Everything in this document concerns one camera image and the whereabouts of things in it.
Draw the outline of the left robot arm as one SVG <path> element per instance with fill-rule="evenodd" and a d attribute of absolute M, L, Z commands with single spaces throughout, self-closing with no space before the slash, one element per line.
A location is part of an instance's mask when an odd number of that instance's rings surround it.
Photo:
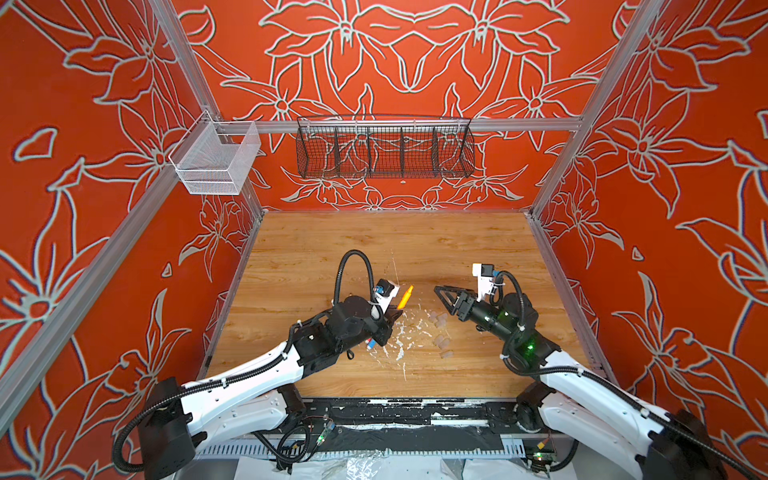
<path fill-rule="evenodd" d="M 122 473 L 163 479 L 189 464 L 201 448 L 246 433 L 257 437 L 301 422 L 305 408 L 296 384 L 352 358 L 368 341 L 386 344 L 401 309 L 392 302 L 400 288 L 386 279 L 370 280 L 365 296 L 341 296 L 344 269 L 360 250 L 340 260 L 329 308 L 292 324 L 285 341 L 260 357 L 222 374 L 179 384 L 170 377 L 151 391 L 143 409 L 117 434 L 111 457 Z"/>

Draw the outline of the orange pen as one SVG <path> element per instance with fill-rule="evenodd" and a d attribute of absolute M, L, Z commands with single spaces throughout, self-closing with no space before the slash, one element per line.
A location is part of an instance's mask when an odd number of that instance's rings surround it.
<path fill-rule="evenodd" d="M 409 286 L 407 288 L 407 290 L 403 294 L 400 302 L 398 303 L 398 306 L 397 306 L 398 310 L 403 310 L 407 306 L 410 298 L 412 297 L 413 289 L 414 289 L 413 285 L 411 285 L 411 286 Z"/>

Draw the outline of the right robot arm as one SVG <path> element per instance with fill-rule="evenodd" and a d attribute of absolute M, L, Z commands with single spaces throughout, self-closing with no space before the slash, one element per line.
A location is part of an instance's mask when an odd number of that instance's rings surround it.
<path fill-rule="evenodd" d="M 500 358 L 533 383 L 515 401 L 521 429 L 555 430 L 585 445 L 635 479 L 725 479 L 743 463 L 714 447 L 704 424 L 686 411 L 670 413 L 585 367 L 536 328 L 539 318 L 517 279 L 476 264 L 477 290 L 437 286 L 447 313 L 502 342 Z"/>

